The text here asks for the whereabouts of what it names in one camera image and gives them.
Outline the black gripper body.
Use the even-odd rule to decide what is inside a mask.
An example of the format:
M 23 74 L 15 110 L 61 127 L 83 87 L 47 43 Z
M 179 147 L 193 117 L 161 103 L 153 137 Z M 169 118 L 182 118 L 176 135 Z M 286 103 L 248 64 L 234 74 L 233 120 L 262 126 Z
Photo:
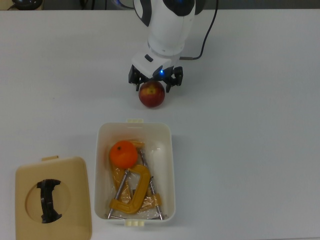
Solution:
M 142 75 L 141 81 L 143 83 L 146 83 L 148 81 L 166 82 L 173 75 L 173 69 L 174 69 L 173 66 L 165 69 L 163 69 L 163 67 L 161 66 L 154 71 L 151 77 Z

